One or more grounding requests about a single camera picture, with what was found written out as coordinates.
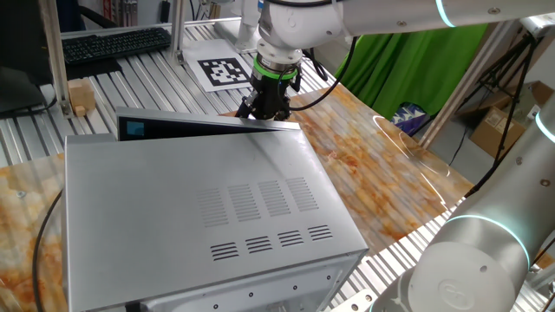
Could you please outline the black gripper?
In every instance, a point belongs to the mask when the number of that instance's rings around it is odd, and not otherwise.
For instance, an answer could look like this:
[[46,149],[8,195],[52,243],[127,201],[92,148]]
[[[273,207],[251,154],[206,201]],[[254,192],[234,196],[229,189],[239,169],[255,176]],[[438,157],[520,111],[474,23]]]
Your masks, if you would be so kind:
[[291,117],[289,109],[290,98],[286,94],[287,88],[292,85],[298,90],[300,74],[297,70],[286,72],[283,75],[270,77],[257,70],[253,70],[250,83],[253,87],[250,98],[242,101],[235,116],[248,118],[252,115],[258,120],[285,121]]

